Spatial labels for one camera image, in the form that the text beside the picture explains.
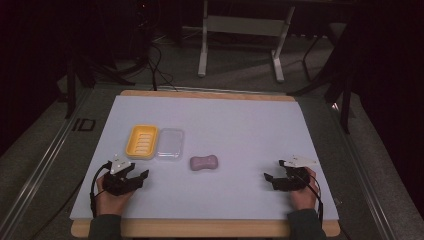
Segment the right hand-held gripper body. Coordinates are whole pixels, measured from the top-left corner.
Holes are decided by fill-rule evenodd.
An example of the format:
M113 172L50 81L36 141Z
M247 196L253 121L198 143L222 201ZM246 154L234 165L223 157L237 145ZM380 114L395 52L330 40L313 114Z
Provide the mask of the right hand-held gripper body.
M315 166L316 160L306 157L293 155L286 161L285 165L288 169L285 170L286 177L281 178L281 189L279 191L297 191L304 189L310 183L307 167Z

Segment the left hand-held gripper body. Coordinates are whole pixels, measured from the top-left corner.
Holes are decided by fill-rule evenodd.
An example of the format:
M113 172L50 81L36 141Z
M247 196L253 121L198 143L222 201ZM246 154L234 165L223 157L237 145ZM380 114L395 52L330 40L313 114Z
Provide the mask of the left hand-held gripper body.
M139 187L133 187L131 179L127 174L124 175L123 170L132 162L127 159L115 156L112 161L109 161L109 172L104 175L103 188L105 191L115 195L123 195L135 191Z

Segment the person's left hand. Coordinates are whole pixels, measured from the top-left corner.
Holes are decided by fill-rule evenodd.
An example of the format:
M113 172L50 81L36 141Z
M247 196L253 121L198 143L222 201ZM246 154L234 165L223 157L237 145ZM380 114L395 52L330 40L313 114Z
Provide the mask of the person's left hand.
M96 181L98 193L95 196L96 214L100 215L118 215L121 216L126 208L133 192L115 196L103 188L103 180L101 177Z

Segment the person's right hand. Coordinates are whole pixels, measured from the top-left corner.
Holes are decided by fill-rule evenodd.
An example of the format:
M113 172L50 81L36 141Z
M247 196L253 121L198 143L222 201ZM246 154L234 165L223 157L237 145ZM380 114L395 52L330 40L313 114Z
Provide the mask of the person's right hand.
M319 188L315 183L316 173L310 168L306 168L306 170L310 178L309 185L304 189L292 191L290 193L292 206L296 211L314 209L319 194Z

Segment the yellow soap dish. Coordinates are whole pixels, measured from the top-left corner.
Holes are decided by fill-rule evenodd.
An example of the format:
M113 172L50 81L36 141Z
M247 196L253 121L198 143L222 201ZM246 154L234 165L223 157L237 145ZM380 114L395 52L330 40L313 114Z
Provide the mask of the yellow soap dish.
M154 125L135 125L131 129L125 153L133 159L151 159L156 154L159 129Z

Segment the clear plastic lid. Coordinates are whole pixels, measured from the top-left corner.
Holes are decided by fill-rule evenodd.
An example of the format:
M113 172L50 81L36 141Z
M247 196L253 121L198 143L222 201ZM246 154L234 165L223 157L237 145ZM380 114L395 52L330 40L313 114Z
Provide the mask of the clear plastic lid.
M164 128L160 131L156 157L159 160L178 160L182 156L184 132L181 129Z

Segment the white table mat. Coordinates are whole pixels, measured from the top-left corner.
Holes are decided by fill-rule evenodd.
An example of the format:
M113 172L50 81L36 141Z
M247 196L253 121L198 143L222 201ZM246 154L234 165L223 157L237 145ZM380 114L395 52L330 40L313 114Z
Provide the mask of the white table mat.
M178 160L141 160L149 176L126 207L127 219L280 220L292 207L287 193L264 178L281 177L279 160L317 160L302 110L295 101L116 97L77 196L71 219L89 219L95 172L124 156L133 126L151 124L184 132ZM217 169L192 171L190 159L215 155Z

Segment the purple soap bar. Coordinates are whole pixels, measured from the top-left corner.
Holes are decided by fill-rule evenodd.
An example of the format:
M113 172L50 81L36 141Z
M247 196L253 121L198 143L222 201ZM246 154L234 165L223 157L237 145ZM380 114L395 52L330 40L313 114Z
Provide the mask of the purple soap bar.
M214 170L219 166L218 158L215 155L204 157L192 157L190 159L190 169L192 171L200 171L204 169Z

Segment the wooden table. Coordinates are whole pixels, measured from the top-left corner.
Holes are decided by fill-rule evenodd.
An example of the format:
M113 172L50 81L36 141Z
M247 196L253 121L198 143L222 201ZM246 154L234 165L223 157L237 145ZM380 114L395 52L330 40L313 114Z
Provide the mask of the wooden table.
M257 94L147 92L125 90L118 96L297 102L292 97ZM319 159L316 161L317 164L311 167L317 172L317 180L321 186L321 199L324 204L323 229L328 236L334 237L340 233L339 216L325 175L322 173ZM289 226L287 222L288 213L285 218L280 220L127 219L123 214L122 233L127 237L282 237L289 233ZM75 237L87 236L91 218L82 220L72 219L72 235Z

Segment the black metal stand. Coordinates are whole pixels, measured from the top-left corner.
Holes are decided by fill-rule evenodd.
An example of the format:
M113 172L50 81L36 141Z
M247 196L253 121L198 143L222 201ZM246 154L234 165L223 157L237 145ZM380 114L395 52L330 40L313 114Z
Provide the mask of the black metal stand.
M343 36L343 32L346 26L346 23L335 22L327 24L322 29L323 34L313 41L301 61L303 70L306 74L307 79L310 81L310 84L299 90L288 92L287 95L302 96L325 84L329 84L329 87L326 93L324 94L324 99L327 103L331 103L333 106L335 106L339 97L342 97L341 108L339 109L340 125L344 132L346 134L349 134L350 131L348 127L348 122L352 92L352 78L349 76L348 68L341 66L341 61L336 59L336 56L339 54L337 44L340 38ZM310 78L306 64L306 57L308 56L312 48L315 46L315 44L323 36L326 36L329 39L334 48L324 67L313 78Z
M96 83L92 74L93 71L109 77L118 84L134 86L134 83L121 78L117 73L113 73L111 70L96 63L88 56L81 55L77 51L71 51L67 59L66 92L62 93L60 96L60 100L67 103L66 119L69 119L76 110L76 79L79 79L82 84L92 88Z

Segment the white metal stand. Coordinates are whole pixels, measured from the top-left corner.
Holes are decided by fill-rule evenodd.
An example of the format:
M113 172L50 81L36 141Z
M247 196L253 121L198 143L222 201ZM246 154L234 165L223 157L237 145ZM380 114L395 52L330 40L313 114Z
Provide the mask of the white metal stand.
M284 20L271 20L210 15L208 12L208 5L209 1L203 0L202 44L198 65L198 76L206 76L208 60L208 33L219 32L277 37L279 42L276 48L271 51L271 59L276 81L280 83L284 82L285 78L283 75L280 55L288 36L288 30L296 7L290 6L288 8Z

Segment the metal floor rail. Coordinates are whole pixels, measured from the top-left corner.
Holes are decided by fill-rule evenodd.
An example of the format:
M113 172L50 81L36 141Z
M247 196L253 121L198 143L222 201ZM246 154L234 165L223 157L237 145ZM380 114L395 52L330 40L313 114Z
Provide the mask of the metal floor rail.
M378 200L376 192L364 169L364 165L362 163L362 159L359 155L358 149L354 144L351 135L347 134L339 124L339 115L341 114L341 109L336 103L329 104L328 109L331 112L333 121L341 132L343 144L347 148L350 159L353 163L354 172L359 181L359 185L362 189L365 201L367 202L368 208L374 219L380 236L383 238L383 240L395 240L393 229L388 222L386 214L384 213L384 210Z
M81 106L91 94L81 90L75 109L54 103L0 157L0 240L9 240L54 163Z

